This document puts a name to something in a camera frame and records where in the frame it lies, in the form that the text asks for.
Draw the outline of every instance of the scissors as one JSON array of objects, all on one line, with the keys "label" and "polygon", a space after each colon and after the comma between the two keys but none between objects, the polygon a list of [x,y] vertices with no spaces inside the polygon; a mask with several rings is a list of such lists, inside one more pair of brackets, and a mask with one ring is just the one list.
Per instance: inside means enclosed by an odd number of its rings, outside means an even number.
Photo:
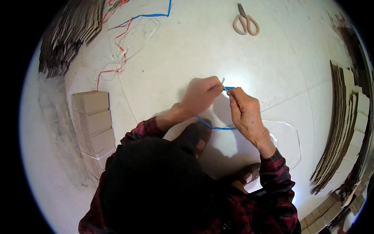
[{"label": "scissors", "polygon": [[[237,33],[239,33],[240,35],[245,35],[245,34],[249,33],[251,36],[257,36],[257,34],[260,32],[260,27],[259,27],[258,23],[252,17],[250,17],[249,15],[245,14],[244,9],[243,9],[243,7],[242,7],[242,5],[240,3],[237,3],[237,7],[239,9],[240,15],[237,15],[236,18],[234,19],[234,22],[233,22],[234,30]],[[247,25],[245,25],[244,20],[243,20],[242,17],[247,20]],[[240,23],[243,26],[244,32],[240,31],[237,28],[236,23],[237,23],[238,20],[240,20]],[[255,33],[253,33],[252,30],[251,30],[251,21],[256,26],[256,32]]]}]

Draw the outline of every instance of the forearm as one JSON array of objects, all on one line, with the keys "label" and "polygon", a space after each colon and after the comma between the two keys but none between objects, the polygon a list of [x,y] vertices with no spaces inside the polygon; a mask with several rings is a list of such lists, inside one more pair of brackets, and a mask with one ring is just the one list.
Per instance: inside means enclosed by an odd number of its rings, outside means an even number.
[{"label": "forearm", "polygon": [[270,139],[269,131],[266,128],[264,128],[264,130],[265,131],[259,137],[260,140],[254,142],[254,146],[260,152],[261,157],[267,159],[272,157],[277,149],[275,148],[272,140]]},{"label": "forearm", "polygon": [[156,117],[157,127],[164,132],[185,120],[187,117],[179,108],[179,103],[175,103],[169,110]]}]

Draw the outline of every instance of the tile grout line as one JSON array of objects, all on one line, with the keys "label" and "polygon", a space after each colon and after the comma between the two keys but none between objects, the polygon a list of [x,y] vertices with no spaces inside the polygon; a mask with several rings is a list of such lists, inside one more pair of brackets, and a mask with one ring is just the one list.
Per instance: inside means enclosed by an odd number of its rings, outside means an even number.
[{"label": "tile grout line", "polygon": [[315,159],[315,132],[314,132],[314,114],[313,114],[313,108],[312,108],[312,101],[310,99],[310,94],[309,94],[309,90],[308,90],[308,97],[309,97],[309,103],[310,103],[310,110],[312,111],[312,121],[313,121],[313,164],[312,164],[312,173],[313,173],[313,169],[314,169],[314,159]]},{"label": "tile grout line", "polygon": [[118,74],[116,74],[116,75],[117,75],[117,77],[118,77],[118,79],[119,79],[119,82],[120,82],[120,84],[121,84],[122,91],[123,91],[123,94],[124,94],[124,96],[125,96],[125,98],[126,98],[127,105],[129,105],[129,108],[130,108],[130,111],[131,111],[132,117],[134,118],[135,122],[136,122],[137,124],[139,124],[138,121],[137,121],[137,119],[135,118],[134,112],[132,111],[132,108],[131,108],[131,106],[130,106],[129,100],[127,99],[126,92],[125,92],[125,90],[123,89],[123,85],[122,85],[121,78],[119,77]]},{"label": "tile grout line", "polygon": [[[111,54],[113,54],[113,48],[112,48],[112,45],[111,45],[111,43],[110,43],[110,42],[111,42],[111,37],[110,37],[109,30],[108,30],[108,37],[109,37],[109,45],[110,45],[110,48],[111,48]],[[124,88],[123,88],[121,78],[119,77],[119,74],[116,74],[116,75],[117,75],[117,77],[118,77],[118,79],[119,79],[119,82],[120,82],[120,84],[121,84],[121,88],[122,88],[123,94],[124,94],[124,96],[125,96],[125,99],[126,99],[127,105],[128,105],[129,108],[130,108],[130,111],[131,111],[132,117],[134,118],[135,122],[136,122],[137,124],[139,124],[138,121],[137,121],[137,119],[135,118],[134,112],[132,111],[132,108],[131,108],[131,105],[130,105],[130,103],[129,103],[129,100],[127,99],[126,92],[125,92],[125,90],[124,90]]]},{"label": "tile grout line", "polygon": [[276,107],[276,106],[278,106],[278,105],[284,103],[285,101],[288,101],[288,100],[290,100],[290,99],[292,99],[292,98],[294,98],[294,97],[297,97],[297,96],[299,96],[299,95],[302,95],[302,94],[305,93],[305,92],[308,92],[308,90],[303,91],[303,92],[301,92],[301,93],[299,93],[299,94],[296,94],[295,96],[290,97],[289,99],[284,100],[284,101],[282,101],[282,102],[280,102],[280,103],[278,103],[278,104],[276,104],[276,105],[274,105],[274,106],[272,106],[272,107],[269,107],[269,108],[267,108],[267,109],[265,109],[265,110],[262,110],[262,111],[260,111],[260,113],[261,113],[261,112],[264,112],[264,111],[266,111],[266,110],[268,110],[268,109],[271,109],[271,108],[273,108],[273,107]]}]

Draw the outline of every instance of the stack of cardboard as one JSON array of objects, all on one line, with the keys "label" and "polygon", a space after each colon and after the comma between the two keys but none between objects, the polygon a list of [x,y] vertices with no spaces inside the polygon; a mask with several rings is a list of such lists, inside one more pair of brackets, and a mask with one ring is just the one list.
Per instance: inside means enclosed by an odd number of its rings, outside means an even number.
[{"label": "stack of cardboard", "polygon": [[325,196],[339,188],[360,152],[368,122],[370,100],[355,86],[353,73],[331,61],[333,110],[325,151],[311,181],[312,193]]},{"label": "stack of cardboard", "polygon": [[44,33],[39,72],[64,75],[80,46],[101,31],[103,8],[104,0],[70,0]]},{"label": "stack of cardboard", "polygon": [[116,151],[107,92],[81,92],[71,97],[73,124],[90,173],[100,178],[108,157]]}]

